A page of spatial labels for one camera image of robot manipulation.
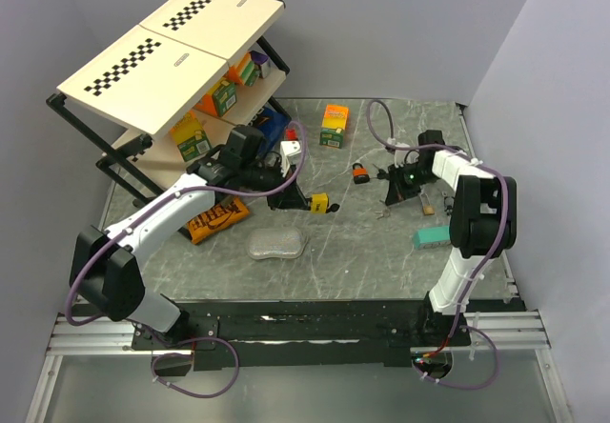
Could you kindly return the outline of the silver keys of yellow padlock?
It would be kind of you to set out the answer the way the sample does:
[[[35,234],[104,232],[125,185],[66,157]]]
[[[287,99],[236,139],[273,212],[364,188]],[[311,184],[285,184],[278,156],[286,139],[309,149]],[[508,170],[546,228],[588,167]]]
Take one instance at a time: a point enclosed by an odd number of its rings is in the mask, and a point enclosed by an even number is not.
[[[376,219],[389,218],[391,211],[388,208],[384,208],[381,211],[376,211]]]

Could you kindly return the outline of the black keys of orange padlock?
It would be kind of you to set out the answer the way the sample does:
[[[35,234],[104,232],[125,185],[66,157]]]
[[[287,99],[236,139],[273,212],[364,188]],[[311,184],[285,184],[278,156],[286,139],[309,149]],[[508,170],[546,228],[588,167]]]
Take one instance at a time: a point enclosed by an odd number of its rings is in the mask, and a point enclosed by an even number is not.
[[[378,180],[389,181],[391,179],[389,167],[380,167],[380,166],[374,164],[374,168],[376,169],[376,178]]]

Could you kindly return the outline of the yellow black padlock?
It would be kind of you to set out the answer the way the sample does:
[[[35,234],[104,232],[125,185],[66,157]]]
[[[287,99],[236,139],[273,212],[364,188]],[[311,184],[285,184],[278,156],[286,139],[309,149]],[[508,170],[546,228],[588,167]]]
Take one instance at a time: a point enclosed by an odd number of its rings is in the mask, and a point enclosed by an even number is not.
[[[337,203],[330,203],[330,198],[325,192],[314,193],[309,198],[309,210],[311,213],[334,213],[337,212],[339,208],[340,206]]]

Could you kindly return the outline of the small brass padlock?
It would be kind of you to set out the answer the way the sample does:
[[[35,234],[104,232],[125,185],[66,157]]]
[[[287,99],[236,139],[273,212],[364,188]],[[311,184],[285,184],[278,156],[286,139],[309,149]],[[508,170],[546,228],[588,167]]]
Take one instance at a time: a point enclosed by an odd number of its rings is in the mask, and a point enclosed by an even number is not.
[[[420,200],[420,204],[421,204],[421,208],[422,208],[422,213],[425,216],[431,216],[434,215],[435,212],[435,208],[428,196],[428,194],[425,191],[421,191],[418,195],[419,200]]]

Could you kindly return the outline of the orange black padlock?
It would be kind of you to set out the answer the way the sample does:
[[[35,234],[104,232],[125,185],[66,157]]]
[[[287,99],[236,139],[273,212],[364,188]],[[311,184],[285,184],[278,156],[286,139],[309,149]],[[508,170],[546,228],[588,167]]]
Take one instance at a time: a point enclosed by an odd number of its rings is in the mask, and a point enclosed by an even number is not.
[[[352,177],[356,185],[369,183],[371,178],[368,171],[360,163],[354,163],[352,166]]]

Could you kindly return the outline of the grey figurine keychain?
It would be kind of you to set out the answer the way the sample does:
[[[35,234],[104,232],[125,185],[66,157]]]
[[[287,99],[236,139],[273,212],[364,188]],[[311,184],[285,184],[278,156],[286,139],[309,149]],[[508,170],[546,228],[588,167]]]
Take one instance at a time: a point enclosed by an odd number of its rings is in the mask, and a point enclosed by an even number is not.
[[[454,208],[454,196],[450,195],[448,192],[445,192],[445,191],[443,191],[441,194],[442,194],[442,197],[443,197],[443,209],[444,209],[444,212],[448,216],[451,216],[452,212],[453,212],[453,208]]]

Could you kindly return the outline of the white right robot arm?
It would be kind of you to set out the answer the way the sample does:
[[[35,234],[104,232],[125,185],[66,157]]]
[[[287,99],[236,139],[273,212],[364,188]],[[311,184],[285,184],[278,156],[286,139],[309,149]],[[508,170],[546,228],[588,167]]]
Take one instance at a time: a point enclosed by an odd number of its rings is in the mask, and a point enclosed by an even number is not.
[[[433,346],[449,334],[444,315],[464,312],[487,263],[514,246],[517,184],[513,178],[484,167],[464,150],[447,146],[441,131],[425,131],[417,142],[412,149],[401,149],[415,152],[415,161],[393,164],[377,176],[389,182],[387,206],[419,196],[424,185],[438,180],[454,194],[449,222],[452,250],[441,277],[429,291],[434,312],[416,323],[417,337]]]

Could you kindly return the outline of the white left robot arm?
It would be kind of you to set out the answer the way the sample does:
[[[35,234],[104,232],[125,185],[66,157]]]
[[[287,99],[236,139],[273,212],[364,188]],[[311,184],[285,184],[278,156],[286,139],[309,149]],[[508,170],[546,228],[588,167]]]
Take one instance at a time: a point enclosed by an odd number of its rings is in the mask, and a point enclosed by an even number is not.
[[[190,334],[189,314],[170,298],[147,289],[141,268],[173,233],[219,200],[274,200],[295,187],[306,159],[306,141],[298,141],[297,151],[282,155],[272,166],[265,165],[259,153],[263,141],[260,130],[237,126],[225,144],[192,161],[142,209],[105,230],[82,231],[72,261],[67,321],[78,325],[72,307],[82,296],[100,316],[141,324],[166,348],[182,346]]]

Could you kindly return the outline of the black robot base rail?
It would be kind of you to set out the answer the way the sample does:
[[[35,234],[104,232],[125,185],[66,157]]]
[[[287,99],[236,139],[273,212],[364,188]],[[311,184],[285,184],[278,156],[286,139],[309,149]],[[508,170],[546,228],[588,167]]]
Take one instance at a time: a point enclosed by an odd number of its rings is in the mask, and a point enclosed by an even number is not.
[[[236,301],[182,304],[186,344],[136,330],[137,352],[190,353],[198,371],[241,367],[381,364],[409,367],[415,349],[470,345],[464,316],[434,312],[427,299]]]

